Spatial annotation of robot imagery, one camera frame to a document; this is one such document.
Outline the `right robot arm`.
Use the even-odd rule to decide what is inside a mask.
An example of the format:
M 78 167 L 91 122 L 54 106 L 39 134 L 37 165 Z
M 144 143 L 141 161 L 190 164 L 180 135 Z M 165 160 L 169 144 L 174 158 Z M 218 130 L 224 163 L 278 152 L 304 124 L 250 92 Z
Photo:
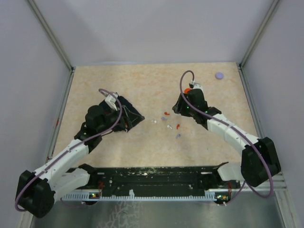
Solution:
M 222 137 L 241 155 L 241 162 L 219 166 L 212 176 L 216 187 L 223 188 L 230 180 L 245 181 L 257 187 L 281 171 L 274 142 L 268 137 L 261 139 L 243 131 L 219 109 L 208 106 L 201 89 L 180 94 L 172 109 L 176 114 L 192 117 L 197 124 Z

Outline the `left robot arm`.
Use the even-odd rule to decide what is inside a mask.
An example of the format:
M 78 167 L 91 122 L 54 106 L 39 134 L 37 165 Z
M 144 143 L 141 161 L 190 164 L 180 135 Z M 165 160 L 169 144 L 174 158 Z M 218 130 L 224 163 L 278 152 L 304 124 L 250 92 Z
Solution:
M 144 119 L 123 96 L 108 95 L 99 105 L 89 107 L 79 132 L 62 152 L 35 171 L 21 173 L 15 198 L 16 210 L 42 218 L 69 192 L 83 186 L 96 187 L 99 177 L 95 168 L 83 164 L 71 173 L 68 170 L 91 153 L 103 135 L 128 132 Z

